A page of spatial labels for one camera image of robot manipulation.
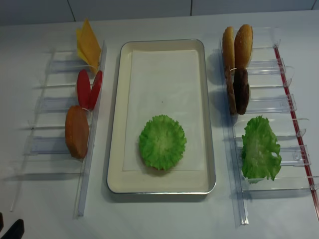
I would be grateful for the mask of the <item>green lettuce leaf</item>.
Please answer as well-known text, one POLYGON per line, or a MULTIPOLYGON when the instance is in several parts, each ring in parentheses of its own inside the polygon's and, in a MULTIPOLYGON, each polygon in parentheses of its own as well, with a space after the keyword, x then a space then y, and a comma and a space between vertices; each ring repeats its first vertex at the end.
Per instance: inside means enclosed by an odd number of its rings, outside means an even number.
POLYGON ((186 143, 182 126, 167 115, 152 117, 139 135, 142 160, 155 167, 175 167, 183 158, 186 143))
POLYGON ((281 146, 268 118, 257 116, 250 119, 242 135, 242 173, 247 179, 271 179, 281 169, 281 146))

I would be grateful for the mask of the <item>right red tomato slice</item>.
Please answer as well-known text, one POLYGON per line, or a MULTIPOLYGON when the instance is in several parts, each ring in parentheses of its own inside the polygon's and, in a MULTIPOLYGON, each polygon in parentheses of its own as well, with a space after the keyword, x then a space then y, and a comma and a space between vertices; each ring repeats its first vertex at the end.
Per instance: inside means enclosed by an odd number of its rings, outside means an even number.
POLYGON ((103 72, 99 70, 95 76, 92 89, 91 89, 90 99, 89 99, 89 110, 91 111, 94 109, 96 105, 100 88, 102 85, 102 80, 103 80, 103 72))

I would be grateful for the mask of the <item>red tomato slice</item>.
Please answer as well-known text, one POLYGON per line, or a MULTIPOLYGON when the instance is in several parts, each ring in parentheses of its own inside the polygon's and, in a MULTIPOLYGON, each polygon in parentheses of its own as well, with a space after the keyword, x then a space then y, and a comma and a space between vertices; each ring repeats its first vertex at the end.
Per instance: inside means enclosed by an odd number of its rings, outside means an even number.
POLYGON ((89 110, 91 111, 94 109, 96 105, 100 88, 102 85, 102 80, 103 80, 103 72, 99 70, 95 76, 92 89, 91 89, 90 99, 89 99, 89 110))
POLYGON ((88 110, 91 88, 89 76, 85 69, 82 69, 78 74, 76 92, 79 105, 88 110))

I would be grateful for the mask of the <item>light brown meat patty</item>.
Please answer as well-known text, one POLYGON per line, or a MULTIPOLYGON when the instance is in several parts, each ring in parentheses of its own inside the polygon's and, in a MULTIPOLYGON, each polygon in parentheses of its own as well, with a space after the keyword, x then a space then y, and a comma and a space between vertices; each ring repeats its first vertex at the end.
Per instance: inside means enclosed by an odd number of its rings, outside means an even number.
POLYGON ((236 100, 235 100, 235 93, 234 93, 233 82, 232 82, 229 66, 225 68, 225 77, 226 77, 226 87, 227 87, 230 114, 236 115, 237 114, 236 100))

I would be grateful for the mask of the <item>left red tomato slice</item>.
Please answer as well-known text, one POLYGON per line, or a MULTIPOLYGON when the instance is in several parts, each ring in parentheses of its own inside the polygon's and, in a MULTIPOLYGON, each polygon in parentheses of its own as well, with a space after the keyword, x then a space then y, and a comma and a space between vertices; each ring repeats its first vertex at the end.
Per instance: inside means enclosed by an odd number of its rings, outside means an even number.
POLYGON ((91 88, 89 76, 85 69, 82 69, 78 74, 76 92, 79 105, 88 110, 91 88))

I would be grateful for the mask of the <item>dark brown meat patty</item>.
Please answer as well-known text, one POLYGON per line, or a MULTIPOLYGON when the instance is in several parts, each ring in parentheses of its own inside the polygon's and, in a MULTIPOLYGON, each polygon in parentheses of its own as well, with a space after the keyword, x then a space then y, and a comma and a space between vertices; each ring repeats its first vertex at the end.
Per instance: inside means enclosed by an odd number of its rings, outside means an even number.
POLYGON ((248 73, 244 67, 239 67, 235 70, 233 88, 237 113, 244 115, 250 97, 248 73))

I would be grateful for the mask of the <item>front yellow cheese slice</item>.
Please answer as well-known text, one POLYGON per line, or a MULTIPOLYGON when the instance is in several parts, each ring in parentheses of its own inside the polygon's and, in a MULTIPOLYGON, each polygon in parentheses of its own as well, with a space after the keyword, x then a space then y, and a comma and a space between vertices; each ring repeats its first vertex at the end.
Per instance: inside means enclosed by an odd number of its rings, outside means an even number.
POLYGON ((96 74, 99 67, 101 47, 99 46, 97 38, 87 18, 84 20, 81 28, 80 46, 88 60, 87 64, 89 65, 91 72, 96 74))

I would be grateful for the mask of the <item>yellow cheese slice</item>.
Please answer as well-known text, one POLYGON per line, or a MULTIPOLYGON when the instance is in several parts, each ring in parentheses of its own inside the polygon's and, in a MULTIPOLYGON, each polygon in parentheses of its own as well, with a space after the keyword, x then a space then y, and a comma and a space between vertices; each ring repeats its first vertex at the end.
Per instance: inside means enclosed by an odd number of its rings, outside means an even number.
POLYGON ((97 38, 87 18, 84 20, 81 28, 80 46, 88 60, 87 64, 89 65, 91 72, 96 74, 99 67, 101 47, 99 46, 97 38))
POLYGON ((85 57, 84 53, 81 50, 80 46, 80 36, 81 36, 81 29, 76 29, 76 39, 77 39, 77 55, 79 58, 81 58, 84 62, 88 63, 87 58, 85 57))

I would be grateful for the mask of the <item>green lettuce leaf in rack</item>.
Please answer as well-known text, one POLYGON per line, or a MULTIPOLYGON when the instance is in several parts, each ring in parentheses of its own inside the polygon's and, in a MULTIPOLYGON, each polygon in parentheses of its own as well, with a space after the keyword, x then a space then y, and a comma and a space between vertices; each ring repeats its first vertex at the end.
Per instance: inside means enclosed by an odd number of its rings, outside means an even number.
POLYGON ((281 146, 268 118, 257 116, 250 119, 242 135, 242 173, 247 179, 271 179, 281 169, 281 146))

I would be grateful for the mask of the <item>rear yellow cheese slice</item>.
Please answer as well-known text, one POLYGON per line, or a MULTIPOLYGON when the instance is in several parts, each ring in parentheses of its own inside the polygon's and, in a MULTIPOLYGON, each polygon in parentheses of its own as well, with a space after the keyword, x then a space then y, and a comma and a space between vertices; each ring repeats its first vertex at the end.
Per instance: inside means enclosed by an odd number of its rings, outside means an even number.
POLYGON ((76 39, 77 39, 77 55, 79 58, 81 58, 84 62, 88 63, 87 58, 85 57, 84 53, 81 50, 80 46, 80 36, 81 36, 81 29, 76 29, 76 39))

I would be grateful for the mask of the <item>white paper liner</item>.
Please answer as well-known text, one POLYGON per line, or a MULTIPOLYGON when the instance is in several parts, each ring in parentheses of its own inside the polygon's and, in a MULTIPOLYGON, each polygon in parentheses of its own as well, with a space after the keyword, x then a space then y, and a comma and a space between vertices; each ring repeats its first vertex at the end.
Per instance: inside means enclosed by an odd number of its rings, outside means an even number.
POLYGON ((195 50, 133 51, 123 170, 142 171, 139 135, 153 116, 179 122, 187 139, 175 171, 203 170, 206 156, 199 55, 195 50))

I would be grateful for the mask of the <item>bottom bun slice on tray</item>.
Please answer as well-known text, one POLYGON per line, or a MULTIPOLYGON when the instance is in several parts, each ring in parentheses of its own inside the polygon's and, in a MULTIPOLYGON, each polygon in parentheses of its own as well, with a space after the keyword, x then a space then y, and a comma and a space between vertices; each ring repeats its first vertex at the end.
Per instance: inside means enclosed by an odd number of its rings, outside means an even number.
POLYGON ((146 165, 147 168, 151 168, 151 169, 154 169, 154 170, 157 170, 157 171, 169 171, 172 169, 172 167, 155 167, 155 166, 150 166, 150 165, 146 165))

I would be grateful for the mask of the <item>cream metal tray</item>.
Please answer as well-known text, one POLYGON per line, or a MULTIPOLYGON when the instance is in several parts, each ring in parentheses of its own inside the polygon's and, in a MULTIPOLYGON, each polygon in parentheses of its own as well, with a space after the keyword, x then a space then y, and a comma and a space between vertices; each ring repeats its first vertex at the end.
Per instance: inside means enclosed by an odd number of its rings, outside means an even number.
POLYGON ((197 39, 120 51, 107 185, 117 194, 208 194, 216 184, 205 52, 197 39))

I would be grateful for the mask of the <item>orange bun slice in rack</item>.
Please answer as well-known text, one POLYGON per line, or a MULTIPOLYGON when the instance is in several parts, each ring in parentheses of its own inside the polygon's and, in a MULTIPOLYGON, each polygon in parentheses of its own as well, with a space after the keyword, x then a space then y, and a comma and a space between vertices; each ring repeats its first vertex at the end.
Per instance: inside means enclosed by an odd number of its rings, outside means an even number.
POLYGON ((88 150, 89 126, 80 106, 71 106, 65 120, 65 142, 72 157, 83 161, 88 150))

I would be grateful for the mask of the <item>left top bun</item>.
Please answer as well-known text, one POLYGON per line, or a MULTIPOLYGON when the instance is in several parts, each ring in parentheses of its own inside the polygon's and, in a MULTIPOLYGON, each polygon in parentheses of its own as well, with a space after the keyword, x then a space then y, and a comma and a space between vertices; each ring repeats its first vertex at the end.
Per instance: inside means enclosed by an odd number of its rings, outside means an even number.
POLYGON ((222 36, 222 51, 225 67, 233 69, 235 67, 235 49, 234 49, 234 28, 229 26, 225 29, 222 36))

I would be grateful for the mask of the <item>right clear acrylic rack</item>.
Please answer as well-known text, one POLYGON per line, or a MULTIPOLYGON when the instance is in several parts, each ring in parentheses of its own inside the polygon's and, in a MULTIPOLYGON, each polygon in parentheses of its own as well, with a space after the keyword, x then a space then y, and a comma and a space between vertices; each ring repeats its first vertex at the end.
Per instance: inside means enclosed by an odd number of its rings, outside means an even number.
POLYGON ((216 50, 218 62, 213 67, 219 90, 215 102, 221 116, 230 198, 237 225, 252 223, 247 203, 254 198, 283 198, 283 204, 276 203, 270 208, 278 213, 293 198, 309 196, 312 214, 319 213, 319 175, 311 170, 313 159, 304 139, 310 133, 310 122, 297 115, 298 105, 291 88, 295 68, 283 58, 280 43, 277 29, 254 30, 253 49, 246 67, 249 103, 242 115, 233 113, 229 106, 227 81, 234 78, 236 70, 225 68, 222 46, 216 50), (268 161, 270 171, 261 173, 256 169, 249 176, 244 170, 244 136, 252 132, 254 124, 272 131, 279 150, 272 153, 274 161, 268 161))

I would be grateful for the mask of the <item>clear acrylic rack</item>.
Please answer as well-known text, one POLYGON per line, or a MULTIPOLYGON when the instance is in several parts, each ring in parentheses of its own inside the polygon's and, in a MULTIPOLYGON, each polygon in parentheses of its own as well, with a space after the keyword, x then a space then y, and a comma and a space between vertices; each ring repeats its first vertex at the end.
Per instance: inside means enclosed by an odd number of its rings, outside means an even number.
POLYGON ((218 62, 213 67, 219 90, 215 102, 221 116, 230 198, 237 225, 252 223, 247 203, 254 198, 283 198, 283 204, 276 203, 270 208, 278 213, 293 198, 309 196, 312 214, 319 213, 319 175, 311 170, 313 159, 304 139, 310 133, 310 122, 297 115, 298 105, 291 88, 295 68, 283 58, 280 43, 277 29, 254 30, 253 49, 246 67, 249 103, 242 115, 233 113, 229 106, 227 81, 234 78, 236 70, 225 68, 222 46, 216 50, 218 62), (272 153, 274 161, 268 161, 270 171, 261 173, 256 169, 249 176, 244 170, 244 136, 252 132, 254 124, 272 131, 279 150, 272 153))
POLYGON ((10 212, 19 201, 22 183, 27 179, 65 180, 73 176, 78 180, 75 214, 84 214, 90 167, 98 121, 99 103, 92 110, 85 109, 89 126, 88 153, 83 162, 71 157, 65 143, 65 118, 68 109, 78 104, 76 82, 81 70, 88 73, 90 84, 95 75, 75 50, 51 50, 45 68, 38 73, 39 90, 32 116, 24 129, 28 132, 23 158, 14 161, 12 180, 15 182, 10 212))

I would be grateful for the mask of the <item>right top bun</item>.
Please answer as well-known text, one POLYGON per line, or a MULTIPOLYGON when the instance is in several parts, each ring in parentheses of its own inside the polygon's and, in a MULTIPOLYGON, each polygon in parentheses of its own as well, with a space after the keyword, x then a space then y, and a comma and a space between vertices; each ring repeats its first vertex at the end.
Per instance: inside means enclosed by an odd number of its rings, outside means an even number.
POLYGON ((235 67, 247 67, 253 48, 253 28, 249 24, 244 24, 237 31, 235 49, 235 67))

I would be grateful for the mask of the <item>left clear acrylic rack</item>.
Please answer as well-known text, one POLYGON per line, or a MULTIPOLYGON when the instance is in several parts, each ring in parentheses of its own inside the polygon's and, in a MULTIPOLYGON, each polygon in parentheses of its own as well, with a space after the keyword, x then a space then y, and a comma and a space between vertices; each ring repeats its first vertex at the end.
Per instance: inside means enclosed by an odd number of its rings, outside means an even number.
POLYGON ((27 179, 65 180, 73 176, 78 180, 75 214, 84 214, 90 167, 98 121, 99 103, 92 110, 85 109, 89 126, 88 153, 83 162, 71 157, 65 143, 65 118, 68 109, 78 104, 76 82, 81 70, 88 73, 90 84, 95 75, 75 50, 51 50, 45 68, 38 73, 39 90, 32 116, 24 129, 28 132, 23 158, 14 161, 12 180, 15 182, 10 212, 19 201, 22 183, 27 179))

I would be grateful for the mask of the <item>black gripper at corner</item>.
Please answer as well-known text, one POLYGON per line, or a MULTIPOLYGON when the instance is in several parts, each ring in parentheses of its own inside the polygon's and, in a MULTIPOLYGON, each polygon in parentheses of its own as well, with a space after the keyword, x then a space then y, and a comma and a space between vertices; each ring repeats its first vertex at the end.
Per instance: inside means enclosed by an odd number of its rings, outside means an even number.
POLYGON ((24 234, 24 220, 16 220, 1 239, 21 239, 24 234))

